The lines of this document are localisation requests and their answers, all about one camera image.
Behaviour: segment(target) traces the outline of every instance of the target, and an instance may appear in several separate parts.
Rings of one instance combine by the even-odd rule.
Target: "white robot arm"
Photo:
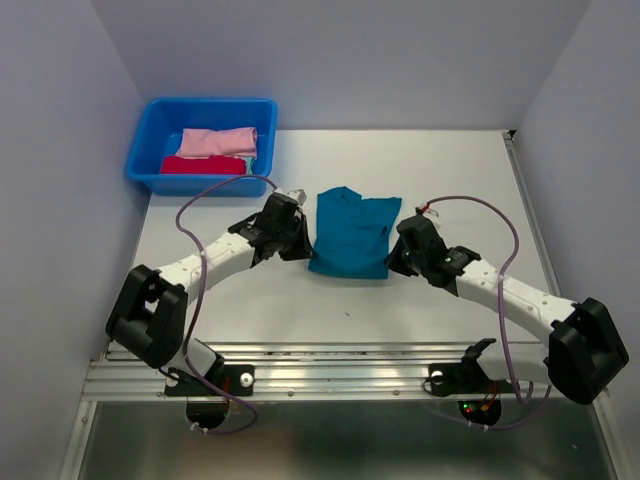
[[[272,193],[261,212],[229,227],[203,252],[151,270],[145,265],[127,276],[106,332],[152,368],[174,367],[192,374],[185,362],[187,307],[198,296],[202,257],[206,260],[205,291],[235,273],[248,270],[276,253],[285,260],[310,258],[302,190]],[[189,359],[198,372],[213,379],[223,358],[198,340],[190,340]]]
[[[259,213],[233,225],[204,252],[151,270],[129,273],[109,317],[106,331],[152,368],[174,367],[191,374],[182,356],[187,306],[196,299],[206,259],[205,290],[234,273],[253,268],[278,253],[283,260],[312,255],[302,191],[276,191]],[[492,310],[498,308],[498,270],[477,253],[448,248],[434,219],[417,213],[398,224],[400,238],[386,260],[394,272],[422,276],[434,287]],[[628,355],[604,305],[593,299],[577,304],[536,290],[513,278],[502,279],[505,316],[540,340],[512,346],[512,363],[524,381],[552,384],[569,399],[589,404],[628,363]],[[198,372],[216,378],[224,369],[220,355],[197,340],[189,358]],[[431,382],[436,396],[486,392],[509,378],[495,339],[469,347],[460,362],[431,364],[441,372]]]
[[[448,248],[434,220],[417,211],[398,224],[400,238],[386,259],[389,269],[423,276],[432,286],[498,311],[498,269],[465,247]],[[558,298],[510,277],[502,284],[505,317],[541,343],[511,347],[517,377],[553,385],[574,402],[590,404],[629,361],[606,307],[592,298],[582,303]],[[442,372],[431,381],[437,396],[474,393],[510,377],[495,339],[470,347],[460,363],[431,369]]]

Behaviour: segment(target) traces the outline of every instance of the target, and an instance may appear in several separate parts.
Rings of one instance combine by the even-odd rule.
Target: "folded teal cloth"
[[[347,278],[387,278],[384,259],[402,199],[367,198],[347,187],[318,195],[317,239],[309,270]]]

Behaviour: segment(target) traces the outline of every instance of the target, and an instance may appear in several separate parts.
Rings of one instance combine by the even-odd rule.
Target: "metal frame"
[[[551,293],[559,295],[560,289],[518,165],[512,137],[504,132],[503,138],[548,287]],[[210,346],[225,357],[226,363],[252,363],[256,366],[252,401],[282,402],[433,399],[421,388],[422,381],[429,376],[429,365],[433,362],[459,361],[469,344],[228,343]],[[148,368],[124,348],[110,344],[103,357],[89,366],[60,478],[76,479],[80,474],[97,402],[184,402],[184,398],[166,397],[165,384],[165,377]],[[220,401],[219,397],[202,399]],[[635,478],[613,414],[609,392],[600,395],[593,405],[615,470],[612,473],[619,480]]]
[[[529,220],[529,225],[533,232],[533,239],[535,241],[538,254],[540,255],[542,270],[547,280],[549,292],[553,295],[561,296],[560,286],[558,285],[558,279],[556,278],[556,274],[553,270],[553,263],[549,256],[549,250],[547,249],[547,244],[542,236],[542,230],[540,229],[538,218],[536,217],[533,204],[531,203],[529,190],[524,181],[522,170],[520,169],[518,154],[513,142],[513,137],[509,132],[503,132],[502,138],[504,139],[504,144],[507,149],[507,154],[509,155],[513,174],[516,178],[520,197],[524,204],[525,212],[527,213],[527,219]],[[618,421],[613,413],[613,407],[610,399],[611,394],[609,389],[605,389],[605,391],[602,392],[593,402],[593,407],[598,417],[600,429],[602,430],[602,435],[604,437],[609,456],[611,457],[611,463],[613,464],[616,477],[618,480],[633,480],[637,478],[635,468],[631,462],[629,450],[627,449],[627,445],[622,436],[620,426],[618,425]]]
[[[209,344],[227,364],[255,366],[252,402],[425,400],[434,362],[457,362],[468,344]],[[112,344],[89,367],[83,401],[184,401],[165,397],[165,377]],[[205,397],[222,401],[221,397]]]

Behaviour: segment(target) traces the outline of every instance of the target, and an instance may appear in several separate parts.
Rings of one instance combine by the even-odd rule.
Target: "gray wall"
[[[145,198],[140,96],[86,0],[0,6],[0,477],[58,474]]]
[[[263,95],[281,126],[512,128],[588,0],[92,0],[147,98]]]
[[[632,452],[640,450],[639,52],[640,2],[594,0],[516,135],[563,293],[604,301],[633,355],[611,388]]]

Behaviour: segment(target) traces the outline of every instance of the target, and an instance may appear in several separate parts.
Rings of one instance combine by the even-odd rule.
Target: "black clamp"
[[[232,225],[255,248],[252,266],[278,253],[284,261],[311,258],[313,249],[307,231],[307,218],[293,198],[272,193],[261,212]]]
[[[458,296],[456,277],[480,255],[466,247],[447,248],[433,222],[422,213],[400,222],[400,238],[385,259],[389,270],[405,276],[422,275],[430,285]]]
[[[495,341],[495,338],[480,340],[465,350],[458,363],[432,363],[429,365],[430,376],[423,383],[424,390],[436,397],[485,393],[493,381],[489,380],[478,365],[478,358]]]

